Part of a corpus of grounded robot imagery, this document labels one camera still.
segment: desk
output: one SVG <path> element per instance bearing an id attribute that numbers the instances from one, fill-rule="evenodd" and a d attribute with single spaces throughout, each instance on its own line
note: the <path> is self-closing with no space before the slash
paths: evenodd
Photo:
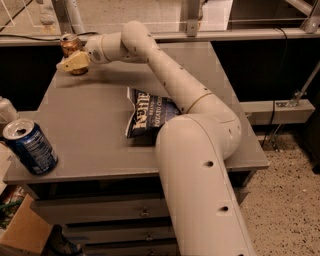
<path id="1" fill-rule="evenodd" d="M 211 45 L 174 43 L 161 44 L 161 48 L 240 117 L 243 138 L 238 150 L 225 161 L 229 174 L 252 174 L 256 170 L 266 169 L 268 160 Z M 4 178 L 8 184 L 23 186 L 36 200 L 33 204 L 34 210 L 50 224 L 60 224 L 66 229 L 72 229 L 75 228 L 74 225 L 69 225 L 72 223 L 131 219 L 121 213 L 126 211 L 121 208 L 124 201 L 117 199 L 118 196 L 123 196 L 123 190 L 116 195 L 108 194 L 112 196 L 108 203 L 119 204 L 105 205 L 107 199 L 103 189 L 110 185 L 110 180 L 123 181 L 125 178 L 131 178 L 133 184 L 140 184 L 140 188 L 149 184 L 146 185 L 149 187 L 146 189 L 149 194 L 141 193 L 140 188 L 135 187 L 136 192 L 126 197 L 125 200 L 129 200 L 134 205 L 133 208 L 138 207 L 142 196 L 143 200 L 147 200 L 151 205 L 148 209 L 156 208 L 153 217 L 167 216 L 164 199 L 154 190 L 159 184 L 156 180 L 158 169 L 152 138 L 127 139 L 124 135 L 133 111 L 132 104 L 126 98 L 128 86 L 154 95 L 167 96 L 160 82 L 145 64 L 114 62 L 92 65 L 89 72 L 82 76 L 61 72 L 54 76 L 34 120 L 40 124 L 55 148 L 59 157 L 58 165 L 48 174 L 34 176 L 18 160 L 14 160 Z M 99 190 L 90 190 L 92 187 L 96 188 L 95 184 L 98 184 Z M 77 192 L 61 192 L 66 191 L 67 187 Z M 93 191 L 90 196 L 84 196 L 90 191 Z M 121 216 L 106 212 L 109 206 Z M 143 211 L 144 217 L 149 214 L 147 211 L 143 214 Z"/>

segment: black chip bag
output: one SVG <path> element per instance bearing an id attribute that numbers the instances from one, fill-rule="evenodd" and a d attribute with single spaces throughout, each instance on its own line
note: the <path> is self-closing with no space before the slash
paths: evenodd
<path id="1" fill-rule="evenodd" d="M 134 106 L 126 130 L 128 139 L 152 129 L 158 130 L 166 121 L 180 115 L 179 109 L 170 98 L 154 96 L 130 87 L 127 97 Z"/>

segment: floor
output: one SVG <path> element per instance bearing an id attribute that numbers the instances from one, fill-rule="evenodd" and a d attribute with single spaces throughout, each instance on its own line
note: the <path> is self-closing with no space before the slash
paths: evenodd
<path id="1" fill-rule="evenodd" d="M 28 16 L 18 16 L 17 24 L 23 23 L 23 17 Z M 320 175 L 313 173 L 312 161 L 294 129 L 282 134 L 278 145 L 279 152 L 269 143 L 264 145 L 270 167 L 253 176 L 248 184 L 250 193 L 241 204 L 257 256 L 320 255 Z M 70 244 L 62 242 L 56 249 L 70 253 Z M 46 251 L 44 255 L 56 254 Z"/>

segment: can held by gripper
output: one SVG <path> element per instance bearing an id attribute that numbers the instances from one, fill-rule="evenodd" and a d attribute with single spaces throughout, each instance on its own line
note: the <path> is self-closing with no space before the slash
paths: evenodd
<path id="1" fill-rule="evenodd" d="M 32 120 L 12 121 L 4 128 L 3 136 L 7 146 L 32 174 L 48 173 L 57 165 L 57 155 L 40 126 Z"/>

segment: concrete floor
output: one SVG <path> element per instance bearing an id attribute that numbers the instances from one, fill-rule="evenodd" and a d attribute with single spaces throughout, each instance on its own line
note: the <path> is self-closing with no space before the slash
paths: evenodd
<path id="1" fill-rule="evenodd" d="M 168 26 L 172 25 L 170 29 L 176 29 L 174 20 L 180 15 L 180 1 L 173 1 L 174 7 L 169 9 L 170 0 L 135 1 L 141 3 L 140 6 L 156 5 L 160 11 L 137 13 L 131 9 L 131 16 L 125 14 L 128 4 L 133 3 L 131 0 L 98 1 L 107 7 L 112 6 L 111 10 L 116 15 L 102 15 L 103 8 L 95 5 L 94 9 L 89 9 L 88 4 L 83 5 L 85 2 L 89 1 L 78 0 L 80 10 L 83 8 L 82 11 L 85 12 L 82 15 L 83 23 L 89 31 L 98 29 L 99 32 L 114 32 L 113 30 L 118 30 L 119 23 L 130 19 L 149 19 L 149 25 L 154 30 L 161 31 L 162 25 L 159 26 L 156 22 L 161 13 L 166 13 L 161 19 L 165 19 Z M 34 12 L 34 20 L 37 20 L 37 8 L 33 1 L 30 10 Z M 90 17 L 98 18 L 100 22 L 94 24 L 89 20 Z M 37 35 L 45 32 L 36 21 L 36 26 L 30 25 L 30 18 L 26 13 L 21 13 L 15 21 L 17 26 L 6 29 L 6 33 L 30 31 L 28 33 Z M 256 253 L 258 256 L 320 255 L 320 175 L 312 172 L 310 158 L 299 142 L 299 135 L 294 131 L 281 135 L 278 144 L 280 152 L 273 151 L 268 143 L 265 145 L 264 151 L 270 160 L 270 167 L 253 176 L 248 185 L 250 193 L 241 205 Z"/>

